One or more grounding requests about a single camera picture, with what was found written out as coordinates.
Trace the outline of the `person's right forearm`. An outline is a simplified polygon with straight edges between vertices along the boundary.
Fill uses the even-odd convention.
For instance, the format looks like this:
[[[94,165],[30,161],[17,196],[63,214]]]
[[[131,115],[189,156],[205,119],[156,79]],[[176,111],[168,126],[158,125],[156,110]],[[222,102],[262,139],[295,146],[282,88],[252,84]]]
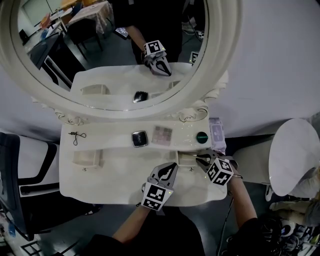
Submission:
[[[233,196],[235,218],[239,228],[247,221],[257,218],[257,213],[244,185],[242,176],[235,171],[230,181],[228,189]]]

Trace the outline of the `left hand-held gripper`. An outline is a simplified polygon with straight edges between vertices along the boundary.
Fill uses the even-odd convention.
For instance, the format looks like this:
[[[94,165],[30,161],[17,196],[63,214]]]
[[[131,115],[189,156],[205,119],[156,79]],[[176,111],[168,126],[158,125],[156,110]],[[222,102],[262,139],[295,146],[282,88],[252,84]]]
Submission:
[[[156,166],[144,184],[141,205],[151,210],[160,211],[173,195],[173,185],[177,176],[178,165],[167,162]]]

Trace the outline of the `dark green round lid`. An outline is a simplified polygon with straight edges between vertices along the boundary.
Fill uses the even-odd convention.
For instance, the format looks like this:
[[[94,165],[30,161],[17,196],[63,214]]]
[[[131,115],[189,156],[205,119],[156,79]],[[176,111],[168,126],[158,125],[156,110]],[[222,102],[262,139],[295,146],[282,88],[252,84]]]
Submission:
[[[196,141],[200,144],[205,144],[209,137],[204,131],[200,131],[196,134]]]

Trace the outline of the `white dressing table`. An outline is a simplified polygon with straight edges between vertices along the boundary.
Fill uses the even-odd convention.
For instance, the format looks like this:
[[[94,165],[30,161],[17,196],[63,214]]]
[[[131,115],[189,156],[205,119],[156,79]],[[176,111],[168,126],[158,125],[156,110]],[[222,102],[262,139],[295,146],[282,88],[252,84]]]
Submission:
[[[152,143],[155,126],[172,129],[170,146]],[[146,131],[148,145],[134,147],[132,133]],[[86,133],[86,138],[70,132]],[[177,162],[176,152],[196,152],[211,146],[198,143],[198,132],[210,133],[209,116],[196,121],[177,118],[150,118],[136,121],[64,124],[59,149],[59,189],[63,196],[91,204],[137,204],[142,199],[142,185],[152,170],[161,164]],[[72,163],[75,151],[102,150],[103,167],[82,171]]]

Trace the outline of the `black square compact case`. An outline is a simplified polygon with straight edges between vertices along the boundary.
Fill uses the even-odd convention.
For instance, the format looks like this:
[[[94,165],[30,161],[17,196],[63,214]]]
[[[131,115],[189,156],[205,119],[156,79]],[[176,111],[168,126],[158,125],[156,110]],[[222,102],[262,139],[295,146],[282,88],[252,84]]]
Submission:
[[[149,144],[146,131],[136,131],[131,134],[131,140],[134,148],[140,148]]]

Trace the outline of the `person's dark shirt torso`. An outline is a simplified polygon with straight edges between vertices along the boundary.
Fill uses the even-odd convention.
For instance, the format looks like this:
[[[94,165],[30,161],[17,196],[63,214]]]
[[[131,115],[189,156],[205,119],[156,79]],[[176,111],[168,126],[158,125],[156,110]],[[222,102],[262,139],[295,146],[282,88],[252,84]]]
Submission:
[[[221,256],[279,256],[280,233],[279,221],[252,218],[230,237]],[[79,256],[205,256],[205,250],[196,225],[167,206],[164,215],[151,211],[131,240],[96,234]]]

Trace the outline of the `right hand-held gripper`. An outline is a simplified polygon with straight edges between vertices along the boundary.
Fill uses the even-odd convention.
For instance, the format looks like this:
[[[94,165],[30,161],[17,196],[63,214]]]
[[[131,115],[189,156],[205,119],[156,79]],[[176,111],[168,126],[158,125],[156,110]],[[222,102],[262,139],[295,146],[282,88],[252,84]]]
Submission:
[[[233,176],[234,172],[229,160],[219,158],[217,151],[211,148],[201,149],[196,155],[197,165],[206,173],[206,177],[212,184],[224,186]]]

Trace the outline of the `purple wipes pack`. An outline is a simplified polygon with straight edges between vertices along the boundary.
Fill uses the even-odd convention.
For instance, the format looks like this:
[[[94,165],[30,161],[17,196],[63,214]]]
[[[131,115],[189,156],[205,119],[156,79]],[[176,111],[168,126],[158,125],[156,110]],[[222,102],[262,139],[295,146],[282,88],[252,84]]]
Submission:
[[[211,148],[215,151],[225,154],[227,145],[225,141],[223,123],[219,118],[210,118],[209,128],[211,136]]]

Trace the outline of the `person's left forearm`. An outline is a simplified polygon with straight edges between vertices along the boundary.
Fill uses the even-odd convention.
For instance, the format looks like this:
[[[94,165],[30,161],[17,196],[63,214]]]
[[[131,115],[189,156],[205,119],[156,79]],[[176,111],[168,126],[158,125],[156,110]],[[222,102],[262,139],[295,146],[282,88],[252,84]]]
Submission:
[[[113,234],[112,238],[123,244],[132,241],[140,232],[150,211],[147,207],[138,206]]]

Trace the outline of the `black and white office chair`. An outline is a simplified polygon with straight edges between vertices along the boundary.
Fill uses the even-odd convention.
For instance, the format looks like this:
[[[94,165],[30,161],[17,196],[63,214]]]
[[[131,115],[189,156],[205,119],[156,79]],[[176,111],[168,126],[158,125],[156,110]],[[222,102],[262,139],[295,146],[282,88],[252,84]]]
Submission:
[[[59,191],[59,145],[0,132],[0,207],[27,241],[44,228],[36,227],[41,196]]]

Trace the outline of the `white drawer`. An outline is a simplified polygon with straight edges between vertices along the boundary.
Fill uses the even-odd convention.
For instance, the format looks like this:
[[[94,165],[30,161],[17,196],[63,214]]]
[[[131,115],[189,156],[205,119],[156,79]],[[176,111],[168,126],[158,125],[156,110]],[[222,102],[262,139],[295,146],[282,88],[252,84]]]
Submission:
[[[101,149],[75,151],[72,163],[83,172],[101,169],[104,165],[103,151]]]
[[[199,170],[200,167],[196,163],[196,157],[181,157],[180,152],[197,154],[197,152],[191,152],[191,151],[177,151],[176,162],[179,168],[189,170],[190,172]]]

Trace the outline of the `metal eyelash curler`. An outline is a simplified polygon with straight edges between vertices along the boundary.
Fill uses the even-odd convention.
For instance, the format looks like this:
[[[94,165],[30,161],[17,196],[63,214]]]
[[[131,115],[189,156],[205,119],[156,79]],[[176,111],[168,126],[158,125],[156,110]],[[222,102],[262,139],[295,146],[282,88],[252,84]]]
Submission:
[[[87,134],[86,133],[78,133],[77,131],[72,131],[68,133],[69,135],[74,137],[73,145],[77,146],[78,145],[78,137],[80,138],[86,138]]]

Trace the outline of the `pink eyeshadow palette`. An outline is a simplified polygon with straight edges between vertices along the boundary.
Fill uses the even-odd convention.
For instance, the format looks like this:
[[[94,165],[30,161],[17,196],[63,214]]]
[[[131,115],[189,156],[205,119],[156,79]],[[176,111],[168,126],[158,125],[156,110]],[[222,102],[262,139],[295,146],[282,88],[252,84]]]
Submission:
[[[173,130],[156,125],[153,129],[151,142],[156,145],[170,146]]]

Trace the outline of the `oval mirror ornate white frame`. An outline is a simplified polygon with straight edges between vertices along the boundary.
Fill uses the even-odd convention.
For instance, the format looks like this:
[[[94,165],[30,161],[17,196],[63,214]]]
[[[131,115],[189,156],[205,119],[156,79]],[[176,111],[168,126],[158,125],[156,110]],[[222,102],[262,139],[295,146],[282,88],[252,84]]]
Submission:
[[[242,25],[242,0],[206,0],[205,37],[190,74],[151,100],[120,107],[74,95],[46,80],[27,56],[18,36],[21,0],[0,0],[0,65],[38,103],[93,122],[140,121],[189,108],[217,89],[235,52]]]

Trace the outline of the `white round pedestal table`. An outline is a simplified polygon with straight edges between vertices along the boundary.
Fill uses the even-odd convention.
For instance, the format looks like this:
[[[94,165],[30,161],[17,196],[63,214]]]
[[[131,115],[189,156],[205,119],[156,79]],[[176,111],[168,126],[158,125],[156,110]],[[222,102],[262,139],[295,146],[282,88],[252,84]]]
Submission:
[[[275,133],[240,137],[233,153],[244,181],[270,185],[280,197],[320,161],[320,139],[305,119],[293,118]]]

